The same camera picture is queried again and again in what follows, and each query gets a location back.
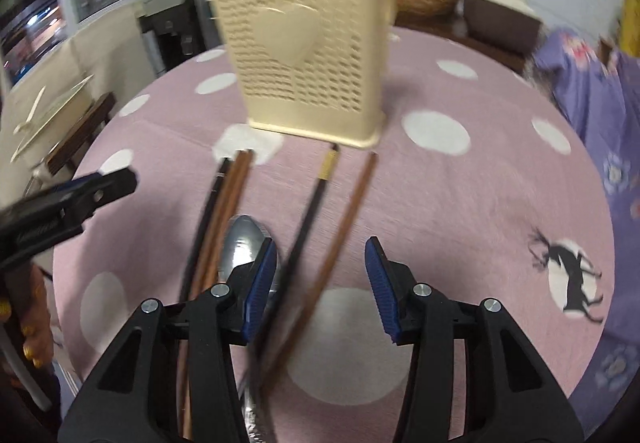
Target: blue rubber pad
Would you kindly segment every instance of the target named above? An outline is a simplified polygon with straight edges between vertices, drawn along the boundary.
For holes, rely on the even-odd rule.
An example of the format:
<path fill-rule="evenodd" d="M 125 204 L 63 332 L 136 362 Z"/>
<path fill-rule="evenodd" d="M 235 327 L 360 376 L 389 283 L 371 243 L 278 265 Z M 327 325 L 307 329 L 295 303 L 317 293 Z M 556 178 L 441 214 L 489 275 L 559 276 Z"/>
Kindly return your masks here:
<path fill-rule="evenodd" d="M 258 332 L 258 328 L 260 327 L 262 314 L 269 299 L 271 282 L 273 282 L 273 277 L 276 272 L 277 259 L 278 252 L 276 243 L 274 243 L 272 239 L 269 239 L 269 246 L 264 257 L 261 261 L 254 263 L 260 266 L 258 267 L 254 283 L 244 302 L 244 324 L 242 325 L 241 333 L 247 343 L 253 340 L 255 333 Z"/>
<path fill-rule="evenodd" d="M 397 343 L 402 332 L 398 316 L 398 302 L 391 288 L 389 277 L 386 275 L 385 261 L 380 257 L 372 239 L 367 241 L 364 249 L 364 263 L 367 267 L 367 275 L 376 298 L 378 313 L 382 320 L 385 333 L 394 343 Z"/>

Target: silver bolt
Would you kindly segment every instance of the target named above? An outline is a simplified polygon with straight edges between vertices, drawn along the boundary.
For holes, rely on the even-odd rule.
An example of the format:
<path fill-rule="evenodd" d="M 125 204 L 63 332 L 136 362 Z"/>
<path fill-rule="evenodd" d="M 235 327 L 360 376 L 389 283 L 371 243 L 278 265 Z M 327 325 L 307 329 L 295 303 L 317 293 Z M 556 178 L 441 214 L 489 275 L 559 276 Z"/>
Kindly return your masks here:
<path fill-rule="evenodd" d="M 156 309 L 158 309 L 158 301 L 153 298 L 148 298 L 144 302 L 142 302 L 142 306 L 140 309 L 145 313 L 153 313 Z"/>
<path fill-rule="evenodd" d="M 484 301 L 484 308 L 487 311 L 491 311 L 492 313 L 497 313 L 502 309 L 502 304 L 498 302 L 495 298 L 488 298 Z"/>
<path fill-rule="evenodd" d="M 214 297 L 223 297 L 227 293 L 229 293 L 229 291 L 229 286 L 227 286 L 226 284 L 216 284 L 215 286 L 213 286 L 213 288 L 211 288 L 211 294 Z"/>
<path fill-rule="evenodd" d="M 418 297 L 428 297 L 429 295 L 431 295 L 432 291 L 433 289 L 431 289 L 431 286 L 429 286 L 428 284 L 416 284 L 414 286 L 414 293 Z"/>

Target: yellow curtain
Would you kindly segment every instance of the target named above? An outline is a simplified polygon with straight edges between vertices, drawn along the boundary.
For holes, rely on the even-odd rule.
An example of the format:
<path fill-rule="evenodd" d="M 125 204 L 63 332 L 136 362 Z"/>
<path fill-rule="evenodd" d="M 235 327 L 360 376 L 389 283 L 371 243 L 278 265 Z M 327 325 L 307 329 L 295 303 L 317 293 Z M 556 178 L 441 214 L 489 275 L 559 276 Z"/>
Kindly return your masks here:
<path fill-rule="evenodd" d="M 625 0 L 620 49 L 628 55 L 640 57 L 640 0 Z"/>

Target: polka dot tablecloth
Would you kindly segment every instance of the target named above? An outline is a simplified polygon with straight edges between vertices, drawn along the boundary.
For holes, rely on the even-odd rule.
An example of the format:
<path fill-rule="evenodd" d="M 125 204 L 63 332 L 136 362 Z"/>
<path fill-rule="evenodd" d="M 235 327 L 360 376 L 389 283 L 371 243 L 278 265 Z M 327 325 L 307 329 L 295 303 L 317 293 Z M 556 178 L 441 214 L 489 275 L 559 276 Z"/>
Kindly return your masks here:
<path fill-rule="evenodd" d="M 602 333 L 613 238 L 599 175 L 580 140 L 519 76 L 463 46 L 394 29 L 386 129 L 366 201 L 300 350 L 271 398 L 281 442 L 391 441 L 410 361 L 382 323 L 364 269 L 377 235 L 390 260 L 451 299 L 500 299 L 567 395 Z M 224 49 L 156 80 L 98 136 L 78 175 L 130 166 L 137 191 L 58 246 L 54 285 L 72 362 L 86 376 L 129 314 L 174 302 L 219 160 L 256 152 L 240 213 L 292 245 L 328 145 L 253 130 Z M 343 148 L 290 300 L 319 270 L 366 159 Z M 236 374 L 244 369 L 234 351 Z M 458 354 L 456 365 L 462 365 Z M 456 373 L 453 433 L 464 384 Z"/>

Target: heart emblem on basket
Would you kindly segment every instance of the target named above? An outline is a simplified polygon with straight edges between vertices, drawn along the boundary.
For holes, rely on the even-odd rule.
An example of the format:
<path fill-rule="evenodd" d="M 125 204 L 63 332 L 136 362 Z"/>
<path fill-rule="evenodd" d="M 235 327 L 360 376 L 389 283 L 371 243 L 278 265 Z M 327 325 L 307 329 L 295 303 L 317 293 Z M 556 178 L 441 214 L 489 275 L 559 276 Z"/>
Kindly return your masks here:
<path fill-rule="evenodd" d="M 291 4 L 283 9 L 262 8 L 254 17 L 254 38 L 268 54 L 287 66 L 302 63 L 320 32 L 319 11 Z"/>

